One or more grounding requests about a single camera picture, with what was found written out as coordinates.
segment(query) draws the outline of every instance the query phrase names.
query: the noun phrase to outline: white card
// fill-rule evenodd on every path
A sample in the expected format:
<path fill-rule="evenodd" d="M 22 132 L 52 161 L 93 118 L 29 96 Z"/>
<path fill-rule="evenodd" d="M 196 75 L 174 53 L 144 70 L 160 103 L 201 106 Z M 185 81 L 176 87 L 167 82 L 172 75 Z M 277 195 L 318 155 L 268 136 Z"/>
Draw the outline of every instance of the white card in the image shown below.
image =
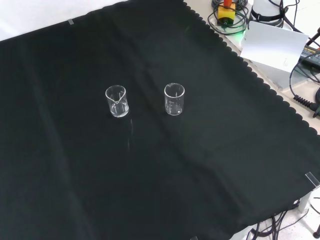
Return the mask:
<path fill-rule="evenodd" d="M 308 35 L 250 21 L 242 41 L 241 57 L 290 73 Z"/>

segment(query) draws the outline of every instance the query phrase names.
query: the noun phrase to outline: metal stand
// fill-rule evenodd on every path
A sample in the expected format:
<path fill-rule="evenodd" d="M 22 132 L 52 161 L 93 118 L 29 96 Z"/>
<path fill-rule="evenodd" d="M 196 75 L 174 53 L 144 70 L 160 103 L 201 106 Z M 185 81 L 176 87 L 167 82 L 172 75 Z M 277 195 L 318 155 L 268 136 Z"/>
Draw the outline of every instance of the metal stand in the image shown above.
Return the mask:
<path fill-rule="evenodd" d="M 318 230 L 313 233 L 313 236 L 314 236 L 316 239 L 319 239 L 319 238 L 320 238 L 320 225 L 319 225 L 319 227 L 318 227 Z"/>

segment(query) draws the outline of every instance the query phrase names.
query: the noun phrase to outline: black connector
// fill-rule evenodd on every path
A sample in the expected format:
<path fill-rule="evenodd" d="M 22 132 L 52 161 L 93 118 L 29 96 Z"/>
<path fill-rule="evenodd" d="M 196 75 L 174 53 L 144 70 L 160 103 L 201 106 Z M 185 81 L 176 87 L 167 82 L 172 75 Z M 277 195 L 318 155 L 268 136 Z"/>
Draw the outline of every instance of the black connector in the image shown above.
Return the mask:
<path fill-rule="evenodd" d="M 314 111 L 314 114 L 312 116 L 313 118 L 315 118 L 316 116 L 320 116 L 320 104 L 310 102 L 310 101 L 300 97 L 299 95 L 295 95 L 293 99 L 296 100 L 298 103 L 302 104 L 303 106 Z"/>

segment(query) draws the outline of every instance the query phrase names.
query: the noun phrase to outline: clear tape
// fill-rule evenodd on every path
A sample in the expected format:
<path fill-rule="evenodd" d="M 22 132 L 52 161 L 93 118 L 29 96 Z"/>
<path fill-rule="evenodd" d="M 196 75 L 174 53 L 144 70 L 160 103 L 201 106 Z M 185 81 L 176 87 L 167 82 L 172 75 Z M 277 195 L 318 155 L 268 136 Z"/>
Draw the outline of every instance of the clear tape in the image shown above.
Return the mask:
<path fill-rule="evenodd" d="M 315 186 L 315 188 L 318 188 L 320 186 L 320 182 L 311 172 L 306 173 L 305 176 L 310 180 L 310 182 Z"/>

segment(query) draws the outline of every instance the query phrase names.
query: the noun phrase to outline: white paper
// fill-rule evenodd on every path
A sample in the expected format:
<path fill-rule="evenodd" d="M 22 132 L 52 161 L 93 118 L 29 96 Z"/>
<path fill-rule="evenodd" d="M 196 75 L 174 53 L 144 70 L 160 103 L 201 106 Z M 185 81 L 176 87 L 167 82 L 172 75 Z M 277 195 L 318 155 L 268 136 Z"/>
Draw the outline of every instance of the white paper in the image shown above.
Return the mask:
<path fill-rule="evenodd" d="M 291 72 L 308 36 L 299 32 L 251 21 L 242 41 L 241 57 Z"/>
<path fill-rule="evenodd" d="M 126 0 L 0 0 L 0 41 Z"/>

